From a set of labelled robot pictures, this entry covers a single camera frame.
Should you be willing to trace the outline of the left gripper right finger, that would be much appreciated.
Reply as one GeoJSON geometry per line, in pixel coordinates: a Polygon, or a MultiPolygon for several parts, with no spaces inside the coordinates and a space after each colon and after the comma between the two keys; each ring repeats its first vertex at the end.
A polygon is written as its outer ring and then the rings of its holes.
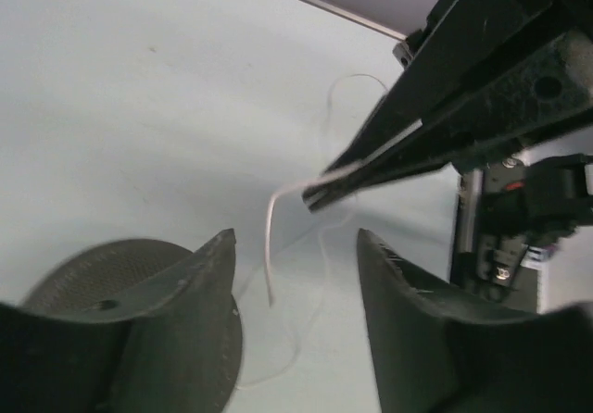
{"type": "Polygon", "coordinates": [[[488,302],[357,237],[360,289],[384,412],[588,412],[592,305],[544,314],[488,302]]]}

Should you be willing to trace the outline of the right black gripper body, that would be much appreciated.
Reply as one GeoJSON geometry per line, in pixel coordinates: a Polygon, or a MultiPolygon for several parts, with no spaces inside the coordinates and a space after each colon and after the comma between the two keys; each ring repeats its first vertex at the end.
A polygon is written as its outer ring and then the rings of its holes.
{"type": "Polygon", "coordinates": [[[592,130],[461,176],[452,284],[486,300],[592,295],[592,130]]]}

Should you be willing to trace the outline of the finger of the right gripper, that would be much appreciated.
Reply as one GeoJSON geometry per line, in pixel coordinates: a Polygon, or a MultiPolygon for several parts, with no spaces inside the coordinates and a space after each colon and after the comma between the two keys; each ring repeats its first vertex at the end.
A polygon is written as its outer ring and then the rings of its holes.
{"type": "Polygon", "coordinates": [[[462,94],[391,140],[338,158],[302,194],[312,212],[361,190],[442,169],[465,173],[592,125],[592,43],[569,31],[487,86],[462,94]]]}
{"type": "Polygon", "coordinates": [[[463,78],[551,0],[438,0],[426,26],[407,39],[413,56],[385,98],[330,166],[365,158],[463,86],[463,78]]]}

